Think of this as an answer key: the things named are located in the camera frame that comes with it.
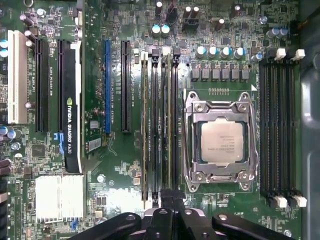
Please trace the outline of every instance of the capacitor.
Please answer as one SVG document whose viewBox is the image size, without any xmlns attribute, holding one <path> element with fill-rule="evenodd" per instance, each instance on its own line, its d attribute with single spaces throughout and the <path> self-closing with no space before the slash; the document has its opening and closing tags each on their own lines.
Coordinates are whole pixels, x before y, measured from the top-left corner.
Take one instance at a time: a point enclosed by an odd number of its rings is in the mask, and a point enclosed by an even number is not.
<svg viewBox="0 0 320 240">
<path fill-rule="evenodd" d="M 20 149 L 20 143 L 19 142 L 13 142 L 11 143 L 10 145 L 10 149 L 13 150 L 13 151 L 17 151 Z"/>
<path fill-rule="evenodd" d="M 40 18 L 44 18 L 46 16 L 46 11 L 42 8 L 38 8 L 36 10 L 36 14 L 40 17 Z"/>
<path fill-rule="evenodd" d="M 162 11 L 162 2 L 158 1 L 155 5 L 155 15 L 159 16 Z"/>
<path fill-rule="evenodd" d="M 8 55 L 9 55 L 9 52 L 8 52 L 7 49 L 1 49 L 1 50 L 0 50 L 0 57 L 2 57 L 2 58 L 7 58 Z"/>
<path fill-rule="evenodd" d="M 27 25 L 28 27 L 31 27 L 34 25 L 34 21 L 32 21 L 31 18 L 27 17 L 26 15 L 22 14 L 20 15 L 20 21 L 23 22 L 25 25 Z"/>
<path fill-rule="evenodd" d="M 262 53 L 258 52 L 256 55 L 253 55 L 251 57 L 251 60 L 255 63 L 261 61 L 264 58 L 264 56 L 262 55 Z"/>
<path fill-rule="evenodd" d="M 167 38 L 169 36 L 170 27 L 168 25 L 163 25 L 161 27 L 161 36 Z"/>
<path fill-rule="evenodd" d="M 160 29 L 159 25 L 154 25 L 152 27 L 152 36 L 154 36 L 155 38 L 159 37 L 160 31 L 161 31 L 161 29 Z"/>
<path fill-rule="evenodd" d="M 186 18 L 189 17 L 190 13 L 191 13 L 191 7 L 186 6 L 185 9 L 184 9 L 182 17 L 186 19 Z"/>
<path fill-rule="evenodd" d="M 0 135 L 7 135 L 8 132 L 13 130 L 14 128 L 12 126 L 0 126 Z"/>
<path fill-rule="evenodd" d="M 280 29 L 278 27 L 273 27 L 272 29 L 270 29 L 267 33 L 266 36 L 270 39 L 274 38 L 275 36 L 277 36 L 280 33 Z"/>
<path fill-rule="evenodd" d="M 26 45 L 28 48 L 35 49 L 35 44 L 34 44 L 32 41 L 30 41 L 30 40 L 26 41 L 26 42 L 25 42 L 25 45 Z"/>
<path fill-rule="evenodd" d="M 195 6 L 190 14 L 190 18 L 195 19 L 199 13 L 199 7 Z"/>
<path fill-rule="evenodd" d="M 33 43 L 35 43 L 37 40 L 36 36 L 30 30 L 25 31 L 24 35 Z"/>
<path fill-rule="evenodd" d="M 229 47 L 224 47 L 223 49 L 222 49 L 222 51 L 220 52 L 220 56 L 221 56 L 221 58 L 223 58 L 223 59 L 226 59 L 228 56 L 229 56 L 229 54 L 230 54 L 230 50 L 229 50 Z"/>
<path fill-rule="evenodd" d="M 198 57 L 198 58 L 202 58 L 206 53 L 206 49 L 203 47 L 203 46 L 198 46 L 196 52 L 195 52 L 195 55 Z"/>
<path fill-rule="evenodd" d="M 21 130 L 11 130 L 6 134 L 6 136 L 9 139 L 19 139 L 22 136 L 22 131 Z"/>
<path fill-rule="evenodd" d="M 214 58 L 217 53 L 218 53 L 218 49 L 215 46 L 212 46 L 212 47 L 209 48 L 208 57 L 209 58 Z"/>
<path fill-rule="evenodd" d="M 245 50 L 242 48 L 242 47 L 238 47 L 234 53 L 233 53 L 233 56 L 234 58 L 236 59 L 240 59 L 243 57 L 243 55 L 245 54 Z"/>
<path fill-rule="evenodd" d="M 0 41 L 0 48 L 7 49 L 8 48 L 8 40 L 2 39 Z"/>
<path fill-rule="evenodd" d="M 219 21 L 216 23 L 214 30 L 220 31 L 224 26 L 224 24 L 225 24 L 225 20 L 223 18 L 220 18 Z"/>
<path fill-rule="evenodd" d="M 238 16 L 240 10 L 241 10 L 240 5 L 235 5 L 235 6 L 231 9 L 230 18 L 234 18 L 234 17 Z"/>
<path fill-rule="evenodd" d="M 0 169 L 8 167 L 11 165 L 11 160 L 9 158 L 5 158 L 3 160 L 0 161 Z"/>
<path fill-rule="evenodd" d="M 0 176 L 8 175 L 11 172 L 11 166 L 0 168 Z"/>
<path fill-rule="evenodd" d="M 277 39 L 282 39 L 283 37 L 288 35 L 288 29 L 285 27 L 280 28 L 279 34 L 276 36 Z"/>
</svg>

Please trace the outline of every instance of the pcie slot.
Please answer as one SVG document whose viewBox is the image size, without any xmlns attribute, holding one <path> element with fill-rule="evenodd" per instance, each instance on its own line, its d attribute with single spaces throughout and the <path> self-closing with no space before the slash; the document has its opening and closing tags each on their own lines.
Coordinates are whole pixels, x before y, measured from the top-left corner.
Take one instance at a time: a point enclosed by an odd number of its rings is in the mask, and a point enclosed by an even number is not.
<svg viewBox="0 0 320 240">
<path fill-rule="evenodd" d="M 141 152 L 142 152 L 142 168 L 141 168 L 141 188 L 142 188 L 142 200 L 143 206 L 146 206 L 148 200 L 148 189 L 147 189 L 147 169 L 148 169 L 148 53 L 141 53 L 141 81 L 142 81 L 142 113 L 141 113 Z"/>
<path fill-rule="evenodd" d="M 64 130 L 64 114 L 66 114 L 65 104 L 65 50 L 70 49 L 70 42 L 66 40 L 58 40 L 58 131 Z"/>
<path fill-rule="evenodd" d="M 121 41 L 121 131 L 131 132 L 131 47 L 130 41 Z"/>
<path fill-rule="evenodd" d="M 158 63 L 153 62 L 151 72 L 151 174 L 152 174 L 152 199 L 158 202 L 158 175 L 161 169 L 158 168 Z"/>
<path fill-rule="evenodd" d="M 35 130 L 49 131 L 49 45 L 45 39 L 35 41 Z"/>
<path fill-rule="evenodd" d="M 28 39 L 18 30 L 8 30 L 8 124 L 27 124 Z"/>
<path fill-rule="evenodd" d="M 104 132 L 111 132 L 111 42 L 104 40 L 105 123 Z"/>
</svg>

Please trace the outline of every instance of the green circuit board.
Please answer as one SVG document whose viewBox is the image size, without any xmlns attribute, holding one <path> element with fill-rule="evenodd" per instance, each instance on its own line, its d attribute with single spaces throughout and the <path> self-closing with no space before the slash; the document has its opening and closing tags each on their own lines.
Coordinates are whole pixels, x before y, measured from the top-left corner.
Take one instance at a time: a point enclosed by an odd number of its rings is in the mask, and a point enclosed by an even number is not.
<svg viewBox="0 0 320 240">
<path fill-rule="evenodd" d="M 26 26 L 19 16 L 28 13 L 36 22 L 39 39 L 47 40 L 49 46 L 49 131 L 36 132 L 35 112 L 28 110 L 28 124 L 14 124 L 15 130 L 23 135 L 20 149 L 12 150 L 11 143 L 1 147 L 2 158 L 12 161 L 12 171 L 5 178 L 8 184 L 8 237 L 11 240 L 58 240 L 68 239 L 78 232 L 93 227 L 120 213 L 135 212 L 143 215 L 146 208 L 152 208 L 152 193 L 162 188 L 178 186 L 185 193 L 185 205 L 203 210 L 209 218 L 217 213 L 232 213 L 261 224 L 280 233 L 291 233 L 294 239 L 302 239 L 302 211 L 300 207 L 270 207 L 260 192 L 260 173 L 249 190 L 242 190 L 238 183 L 200 184 L 191 193 L 183 174 L 183 94 L 195 91 L 201 100 L 237 101 L 247 92 L 255 111 L 256 147 L 260 139 L 260 73 L 259 64 L 251 57 L 265 53 L 268 48 L 297 46 L 297 36 L 269 39 L 268 29 L 287 26 L 298 16 L 298 2 L 258 5 L 256 1 L 236 1 L 241 4 L 241 15 L 230 18 L 230 7 L 234 1 L 218 0 L 176 1 L 178 16 L 168 24 L 166 11 L 171 2 L 163 2 L 162 12 L 155 16 L 152 1 L 135 3 L 102 0 L 85 0 L 81 12 L 82 25 L 75 22 L 76 2 L 35 0 L 32 7 L 26 7 L 23 0 L 12 3 L 3 0 L 0 9 L 0 38 L 8 39 L 8 30 L 24 32 Z M 199 7 L 197 30 L 183 29 L 182 14 L 187 7 Z M 37 14 L 45 10 L 45 16 Z M 267 24 L 261 23 L 261 14 L 268 17 Z M 223 29 L 215 30 L 217 18 L 225 19 Z M 154 25 L 168 24 L 170 33 L 166 37 L 155 36 Z M 86 179 L 86 208 L 83 218 L 72 227 L 73 220 L 39 222 L 37 220 L 36 182 L 40 176 L 68 175 L 61 140 L 57 137 L 60 70 L 57 67 L 58 40 L 71 43 L 82 41 L 81 66 L 81 164 Z M 109 44 L 108 89 L 106 88 L 106 41 Z M 128 82 L 124 94 L 123 44 L 129 49 L 126 64 L 129 68 Z M 219 54 L 213 58 L 196 55 L 199 46 L 208 49 L 215 46 L 219 52 L 229 47 L 231 54 L 243 48 L 240 59 L 229 56 L 222 59 Z M 176 83 L 176 159 L 170 157 L 168 147 L 162 148 L 160 137 L 154 141 L 153 127 L 157 134 L 165 135 L 168 120 L 161 116 L 165 94 L 162 82 L 168 76 L 162 72 L 162 53 L 166 49 L 179 49 Z M 151 53 L 159 50 L 157 72 L 152 67 Z M 148 53 L 147 67 L 141 59 Z M 36 102 L 36 62 L 31 49 L 27 57 L 27 96 L 29 102 Z M 226 69 L 245 70 L 248 77 L 234 80 L 228 75 L 226 81 L 202 80 L 203 70 Z M 300 99 L 299 67 L 294 67 L 294 96 Z M 5 74 L 0 75 L 0 102 L 8 102 Z M 108 118 L 109 131 L 106 131 Z M 300 104 L 296 101 L 296 187 L 300 189 Z"/>
</svg>

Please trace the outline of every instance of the black pcie slot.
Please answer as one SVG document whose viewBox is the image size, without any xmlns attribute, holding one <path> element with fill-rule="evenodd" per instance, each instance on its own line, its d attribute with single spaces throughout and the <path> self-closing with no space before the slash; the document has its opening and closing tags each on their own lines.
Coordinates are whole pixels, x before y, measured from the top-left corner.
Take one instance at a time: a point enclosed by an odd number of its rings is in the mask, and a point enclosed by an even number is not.
<svg viewBox="0 0 320 240">
<path fill-rule="evenodd" d="M 131 133 L 131 47 L 130 41 L 121 41 L 121 131 Z"/>
<path fill-rule="evenodd" d="M 178 158 L 178 115 L 177 115 L 177 98 L 178 98 L 178 63 L 173 61 L 171 68 L 171 171 L 172 171 L 172 188 L 178 189 L 179 184 L 179 158 Z"/>
<path fill-rule="evenodd" d="M 70 42 L 66 40 L 58 40 L 58 59 L 57 59 L 57 70 L 58 70 L 58 131 L 64 130 L 64 114 L 66 109 L 65 104 L 65 50 L 70 49 Z"/>
<path fill-rule="evenodd" d="M 49 45 L 44 39 L 35 41 L 35 130 L 49 131 Z"/>
</svg>

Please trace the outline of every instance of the chip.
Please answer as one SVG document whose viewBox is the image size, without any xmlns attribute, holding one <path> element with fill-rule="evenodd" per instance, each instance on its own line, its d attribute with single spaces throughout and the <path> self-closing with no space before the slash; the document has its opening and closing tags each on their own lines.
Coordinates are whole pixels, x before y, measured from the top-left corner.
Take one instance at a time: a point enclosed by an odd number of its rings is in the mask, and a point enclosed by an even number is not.
<svg viewBox="0 0 320 240">
<path fill-rule="evenodd" d="M 219 117 L 201 125 L 201 159 L 224 167 L 243 159 L 243 125 Z"/>
<path fill-rule="evenodd" d="M 46 156 L 46 147 L 43 144 L 32 145 L 32 157 L 44 158 Z"/>
</svg>

